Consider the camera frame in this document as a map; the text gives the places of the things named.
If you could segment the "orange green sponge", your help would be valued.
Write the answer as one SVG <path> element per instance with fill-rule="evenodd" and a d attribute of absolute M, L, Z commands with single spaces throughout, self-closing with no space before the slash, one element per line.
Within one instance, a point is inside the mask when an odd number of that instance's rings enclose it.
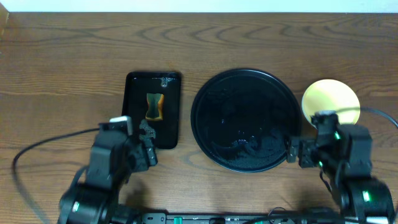
<path fill-rule="evenodd" d="M 147 99 L 147 112 L 146 120 L 149 121 L 162 121 L 163 120 L 163 104 L 164 95 L 161 93 L 148 93 Z"/>

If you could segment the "yellow plate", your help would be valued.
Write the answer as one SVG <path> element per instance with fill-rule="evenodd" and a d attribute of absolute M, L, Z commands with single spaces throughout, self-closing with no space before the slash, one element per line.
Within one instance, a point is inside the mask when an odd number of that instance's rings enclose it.
<path fill-rule="evenodd" d="M 312 83 L 302 97 L 302 111 L 312 125 L 311 117 L 319 111 L 338 111 L 345 108 L 359 108 L 356 93 L 338 80 L 323 79 Z"/>

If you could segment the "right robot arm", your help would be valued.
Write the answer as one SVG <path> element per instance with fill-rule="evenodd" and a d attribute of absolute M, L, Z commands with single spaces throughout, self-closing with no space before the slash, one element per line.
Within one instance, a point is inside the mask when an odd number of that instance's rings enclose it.
<path fill-rule="evenodd" d="M 313 139 L 287 138 L 287 162 L 298 160 L 303 169 L 319 167 L 330 179 L 328 190 L 344 217 L 361 223 L 370 218 L 394 223 L 391 192 L 371 174 L 372 143 L 364 126 L 319 126 Z"/>

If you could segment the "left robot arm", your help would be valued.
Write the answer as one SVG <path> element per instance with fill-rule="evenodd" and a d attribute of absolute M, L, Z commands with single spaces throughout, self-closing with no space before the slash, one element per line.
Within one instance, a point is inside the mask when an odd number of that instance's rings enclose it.
<path fill-rule="evenodd" d="M 60 200 L 59 223 L 140 223 L 137 210 L 119 203 L 121 187 L 134 172 L 157 164 L 154 139 L 96 137 L 86 179 L 73 181 Z"/>

